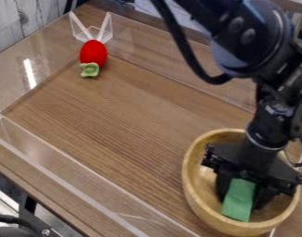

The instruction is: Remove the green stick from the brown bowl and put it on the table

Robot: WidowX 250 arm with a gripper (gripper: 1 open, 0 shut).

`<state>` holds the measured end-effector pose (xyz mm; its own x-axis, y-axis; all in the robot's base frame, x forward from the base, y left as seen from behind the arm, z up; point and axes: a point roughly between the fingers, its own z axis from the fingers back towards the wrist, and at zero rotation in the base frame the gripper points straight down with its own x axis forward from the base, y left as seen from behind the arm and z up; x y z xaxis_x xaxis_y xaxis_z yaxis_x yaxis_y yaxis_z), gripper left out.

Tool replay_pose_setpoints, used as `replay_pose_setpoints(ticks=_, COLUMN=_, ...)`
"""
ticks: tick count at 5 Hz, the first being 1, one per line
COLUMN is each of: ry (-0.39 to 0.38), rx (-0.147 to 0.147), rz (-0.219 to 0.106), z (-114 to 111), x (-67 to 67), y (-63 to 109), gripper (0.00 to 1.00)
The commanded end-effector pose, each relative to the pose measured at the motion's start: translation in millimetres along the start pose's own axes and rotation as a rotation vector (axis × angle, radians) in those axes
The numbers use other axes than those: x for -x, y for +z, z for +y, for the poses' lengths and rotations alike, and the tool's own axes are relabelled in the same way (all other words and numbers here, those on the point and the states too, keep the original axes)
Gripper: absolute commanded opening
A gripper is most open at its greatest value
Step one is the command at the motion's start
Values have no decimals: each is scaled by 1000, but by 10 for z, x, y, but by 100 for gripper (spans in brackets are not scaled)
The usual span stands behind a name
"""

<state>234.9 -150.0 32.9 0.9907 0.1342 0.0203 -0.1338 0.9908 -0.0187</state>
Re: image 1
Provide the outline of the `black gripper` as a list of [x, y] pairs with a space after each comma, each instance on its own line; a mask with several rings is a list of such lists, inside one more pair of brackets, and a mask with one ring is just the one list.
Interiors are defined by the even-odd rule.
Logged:
[[280, 193], [293, 195], [302, 174], [280, 159], [277, 150], [265, 150], [247, 138], [239, 142], [208, 143], [201, 165], [216, 174], [215, 192], [224, 200], [231, 179], [253, 182], [253, 210], [260, 210]]

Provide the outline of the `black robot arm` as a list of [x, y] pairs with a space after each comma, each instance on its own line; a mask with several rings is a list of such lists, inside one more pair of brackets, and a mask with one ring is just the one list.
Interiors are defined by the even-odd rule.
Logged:
[[302, 185], [299, 165], [279, 157], [289, 141], [302, 143], [302, 46], [293, 42], [293, 26], [269, 0], [173, 1], [207, 31], [221, 70], [216, 76], [204, 71], [168, 5], [150, 0], [198, 79], [220, 85], [248, 78], [256, 84], [256, 111], [243, 138], [208, 143], [201, 165], [216, 173], [219, 199], [225, 199], [229, 181], [243, 179], [256, 185], [252, 207], [260, 209]]

